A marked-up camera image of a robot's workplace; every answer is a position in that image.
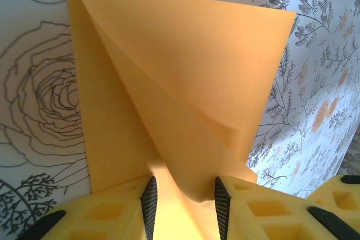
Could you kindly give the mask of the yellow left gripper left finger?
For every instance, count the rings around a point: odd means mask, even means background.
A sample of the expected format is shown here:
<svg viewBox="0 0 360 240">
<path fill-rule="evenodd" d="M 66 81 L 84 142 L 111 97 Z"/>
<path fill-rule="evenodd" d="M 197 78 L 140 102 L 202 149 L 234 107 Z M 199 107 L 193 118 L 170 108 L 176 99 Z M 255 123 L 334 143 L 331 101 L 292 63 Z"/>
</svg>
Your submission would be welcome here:
<svg viewBox="0 0 360 240">
<path fill-rule="evenodd" d="M 153 239 L 157 202 L 156 178 L 135 178 L 55 207 L 19 239 Z"/>
</svg>

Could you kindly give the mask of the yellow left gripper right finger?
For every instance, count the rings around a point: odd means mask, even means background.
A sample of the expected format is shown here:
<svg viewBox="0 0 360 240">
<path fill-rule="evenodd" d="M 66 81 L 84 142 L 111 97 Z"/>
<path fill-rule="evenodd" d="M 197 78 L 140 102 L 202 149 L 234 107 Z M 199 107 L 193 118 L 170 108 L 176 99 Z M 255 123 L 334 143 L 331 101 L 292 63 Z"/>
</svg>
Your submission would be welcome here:
<svg viewBox="0 0 360 240">
<path fill-rule="evenodd" d="M 221 239 L 350 239 L 350 225 L 318 203 L 230 176 L 215 179 Z"/>
</svg>

